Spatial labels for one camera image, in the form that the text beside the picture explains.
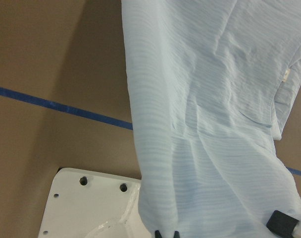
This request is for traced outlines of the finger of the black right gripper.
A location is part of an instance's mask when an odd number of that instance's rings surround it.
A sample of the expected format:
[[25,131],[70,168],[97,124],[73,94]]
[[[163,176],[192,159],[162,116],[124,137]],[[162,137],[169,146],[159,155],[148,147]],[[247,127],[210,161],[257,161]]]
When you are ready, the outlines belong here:
[[281,238],[301,238],[301,221],[275,210],[266,227]]

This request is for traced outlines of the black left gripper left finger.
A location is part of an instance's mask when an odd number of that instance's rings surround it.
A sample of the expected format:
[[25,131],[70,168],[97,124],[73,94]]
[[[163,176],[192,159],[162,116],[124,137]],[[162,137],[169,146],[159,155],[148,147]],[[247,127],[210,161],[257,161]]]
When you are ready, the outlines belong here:
[[160,234],[159,230],[155,231],[154,235],[155,235],[155,238],[161,238],[161,234]]

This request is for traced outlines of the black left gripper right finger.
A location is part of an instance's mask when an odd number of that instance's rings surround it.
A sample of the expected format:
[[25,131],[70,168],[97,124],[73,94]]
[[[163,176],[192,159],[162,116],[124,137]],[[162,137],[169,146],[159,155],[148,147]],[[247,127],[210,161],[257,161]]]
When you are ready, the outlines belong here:
[[180,238],[180,234],[179,234],[179,232],[178,231],[175,231],[175,233],[174,233],[174,237],[173,238]]

